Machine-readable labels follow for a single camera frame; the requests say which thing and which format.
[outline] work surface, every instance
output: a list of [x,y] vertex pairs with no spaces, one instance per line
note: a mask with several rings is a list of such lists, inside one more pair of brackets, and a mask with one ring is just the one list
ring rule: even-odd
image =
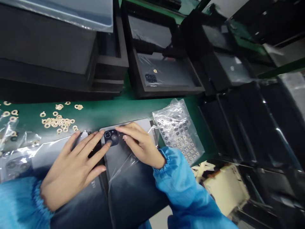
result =
[[[57,102],[11,104],[9,106],[4,105],[3,101],[1,101],[0,109],[9,112],[15,109],[18,110],[18,127],[22,127],[26,131],[32,131],[41,136],[42,139],[40,144],[42,144],[70,136],[73,133],[72,126],[74,125],[77,125],[78,129],[81,131],[87,130],[92,132],[97,131],[102,127],[138,119],[150,118],[152,120],[152,112],[166,107],[170,104],[171,100],[171,98],[135,100],[130,87],[129,78],[126,76],[122,95],[114,100],[72,102],[70,105],[65,105],[65,102]],[[206,151],[198,160],[198,163],[200,163],[213,157],[217,153],[216,148],[198,108],[197,98],[195,96],[188,96],[185,97],[184,100],[196,127],[198,136]],[[56,104],[63,104],[63,109],[56,110]],[[76,104],[81,104],[84,108],[82,110],[77,110],[74,108]],[[40,113],[43,111],[46,113],[44,118],[40,117]],[[58,128],[45,128],[42,124],[42,119],[55,118],[55,116],[53,116],[54,111],[57,111],[63,118],[75,119],[75,123],[69,127],[67,133],[62,132],[58,135],[56,132]],[[162,138],[160,138],[159,144],[160,146],[164,146]]]

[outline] camera lens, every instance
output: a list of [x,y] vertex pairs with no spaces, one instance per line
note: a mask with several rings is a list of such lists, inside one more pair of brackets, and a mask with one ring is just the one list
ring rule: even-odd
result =
[[117,138],[118,138],[118,137],[117,137],[116,135],[112,135],[112,136],[111,136],[111,139],[114,140],[114,141],[117,140]]
[[14,161],[10,161],[10,162],[8,162],[8,163],[6,164],[6,167],[7,167],[8,169],[13,169],[13,168],[16,167],[16,163],[15,163]]
[[111,133],[110,133],[109,131],[107,131],[106,133],[104,133],[104,136],[105,136],[106,138],[110,138]]
[[25,172],[25,171],[27,171],[29,168],[30,168],[30,164],[29,163],[24,163],[24,164],[22,164],[21,166],[20,166],[20,170],[21,170],[21,172]]

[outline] small ring gasket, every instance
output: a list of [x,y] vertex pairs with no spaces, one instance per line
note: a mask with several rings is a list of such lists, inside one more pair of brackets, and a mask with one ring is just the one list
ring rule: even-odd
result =
[[46,114],[44,111],[42,113],[40,113],[40,117],[45,117],[45,116],[46,116]]
[[12,114],[12,115],[18,116],[18,111],[17,111],[17,110],[13,110],[13,111],[11,112],[11,114]]
[[12,121],[12,122],[17,121],[17,119],[18,119],[18,117],[14,117],[14,116],[10,117],[10,121]]
[[2,117],[7,117],[7,116],[10,116],[10,112],[9,111],[3,112]]

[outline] black tray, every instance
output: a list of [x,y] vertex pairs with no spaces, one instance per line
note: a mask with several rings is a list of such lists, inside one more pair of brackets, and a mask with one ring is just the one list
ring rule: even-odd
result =
[[[202,86],[192,63],[186,54],[183,38],[174,18],[125,0],[122,1],[121,11],[128,50],[128,59],[130,63],[129,76],[133,91],[138,98],[184,96],[188,94],[198,94],[204,91],[204,87]],[[133,20],[136,18],[136,20],[144,21],[145,23],[152,23],[152,26],[156,24],[158,28],[160,28],[160,26],[162,28],[167,28],[167,43],[164,45],[154,41],[153,39],[150,40],[148,33],[150,33],[150,35],[158,34],[158,29],[156,28],[152,28],[151,30],[147,31],[147,33],[143,33],[142,37],[140,38],[133,38],[129,17],[132,17]],[[160,36],[157,36],[157,39],[165,36],[166,35],[164,33],[160,34]],[[162,74],[162,71],[157,70],[158,64],[152,64],[150,68],[148,67],[149,71],[143,70],[141,68],[143,65],[141,65],[139,55],[147,55],[149,57],[155,57],[154,55],[162,55],[165,59],[158,59],[157,61],[158,63],[162,63],[162,67],[160,68],[163,68],[163,70],[164,67],[167,68],[167,63],[165,63],[166,60],[172,61],[168,65],[176,64],[176,62],[180,61],[178,68],[181,66],[181,64],[185,65],[183,69],[188,70],[188,79],[193,82],[193,85],[168,86],[168,84],[166,84],[163,86],[147,86],[148,81],[145,79],[145,77],[152,76],[158,78],[157,74],[161,74],[162,77],[167,78],[170,77],[170,73],[172,72],[170,70],[170,73],[167,72]]]
[[89,91],[96,32],[0,4],[0,78]]

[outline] blue protective gown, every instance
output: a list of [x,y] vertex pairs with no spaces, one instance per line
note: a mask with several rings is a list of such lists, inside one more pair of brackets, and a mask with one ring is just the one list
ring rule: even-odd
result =
[[[166,193],[173,215],[169,228],[234,228],[208,192],[196,183],[194,174],[178,149],[164,147],[165,166],[154,169],[156,186]],[[0,184],[0,228],[50,228],[54,213],[44,206],[40,197],[41,181],[26,177]],[[149,221],[141,229],[150,229]]]

